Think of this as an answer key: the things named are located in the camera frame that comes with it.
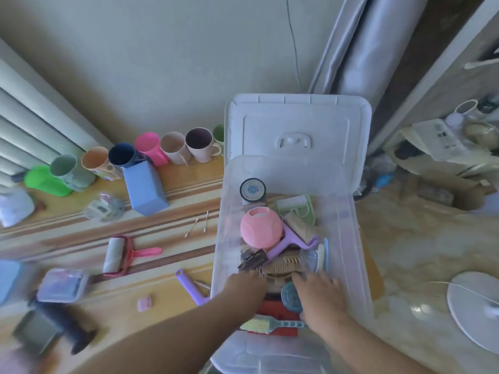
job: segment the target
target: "green plastic container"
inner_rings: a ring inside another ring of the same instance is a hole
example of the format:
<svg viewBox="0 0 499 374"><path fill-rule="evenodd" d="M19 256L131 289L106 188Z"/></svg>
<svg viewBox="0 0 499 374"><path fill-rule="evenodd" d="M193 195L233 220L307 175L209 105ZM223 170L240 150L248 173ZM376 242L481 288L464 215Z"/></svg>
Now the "green plastic container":
<svg viewBox="0 0 499 374"><path fill-rule="evenodd" d="M58 197L65 197L72 192L65 183L50 174L48 165L34 166L24 177L27 188L37 189Z"/></svg>

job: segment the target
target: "pink eraser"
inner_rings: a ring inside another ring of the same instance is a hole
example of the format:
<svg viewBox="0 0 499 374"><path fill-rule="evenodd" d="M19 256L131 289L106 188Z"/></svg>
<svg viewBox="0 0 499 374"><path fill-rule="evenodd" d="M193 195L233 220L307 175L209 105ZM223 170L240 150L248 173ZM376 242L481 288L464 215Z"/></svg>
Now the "pink eraser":
<svg viewBox="0 0 499 374"><path fill-rule="evenodd" d="M152 300L151 297L148 295L146 297L142 297L137 301L137 309L139 312L144 312L147 311L149 308L152 307Z"/></svg>

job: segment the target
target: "cotton swab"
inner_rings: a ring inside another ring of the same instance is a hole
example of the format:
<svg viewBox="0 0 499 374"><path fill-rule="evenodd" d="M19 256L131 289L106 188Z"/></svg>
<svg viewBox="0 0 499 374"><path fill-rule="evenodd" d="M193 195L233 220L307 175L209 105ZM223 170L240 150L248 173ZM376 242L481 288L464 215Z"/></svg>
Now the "cotton swab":
<svg viewBox="0 0 499 374"><path fill-rule="evenodd" d="M198 222L199 220L199 217L196 218L196 221L194 222L194 224L192 225L191 229L189 230L189 232L186 233L186 235L184 236L184 239L189 236L189 234L192 232L192 230L194 229L194 226L196 225L196 223Z"/></svg>
<svg viewBox="0 0 499 374"><path fill-rule="evenodd" d="M205 231L204 232L206 232L206 229L208 228L208 213L209 213L209 210L206 211Z"/></svg>

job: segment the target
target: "clear plastic bin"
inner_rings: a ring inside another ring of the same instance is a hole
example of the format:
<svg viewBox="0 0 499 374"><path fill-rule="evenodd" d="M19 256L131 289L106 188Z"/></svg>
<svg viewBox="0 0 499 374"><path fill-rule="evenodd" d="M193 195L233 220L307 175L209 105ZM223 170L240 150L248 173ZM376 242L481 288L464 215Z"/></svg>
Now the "clear plastic bin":
<svg viewBox="0 0 499 374"><path fill-rule="evenodd" d="M225 168L216 235L212 296L240 264L240 221L244 215L241 183L256 177L272 193L312 196L316 225L328 239L329 277L343 284L350 313L362 324L373 320L372 300L353 198L347 191L340 165L323 158L239 156ZM317 335L305 329L299 337L262 336L236 331L212 356L225 374L333 372L331 358Z"/></svg>

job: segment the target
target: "brush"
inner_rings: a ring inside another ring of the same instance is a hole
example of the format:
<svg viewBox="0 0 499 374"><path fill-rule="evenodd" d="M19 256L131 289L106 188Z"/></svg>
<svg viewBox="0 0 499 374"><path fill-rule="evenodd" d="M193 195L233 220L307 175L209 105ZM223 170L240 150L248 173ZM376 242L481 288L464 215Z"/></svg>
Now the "brush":
<svg viewBox="0 0 499 374"><path fill-rule="evenodd" d="M277 328L305 328L304 322L296 320L277 320L272 316L255 315L252 320L244 323L240 328L243 331L265 333L268 335Z"/></svg>

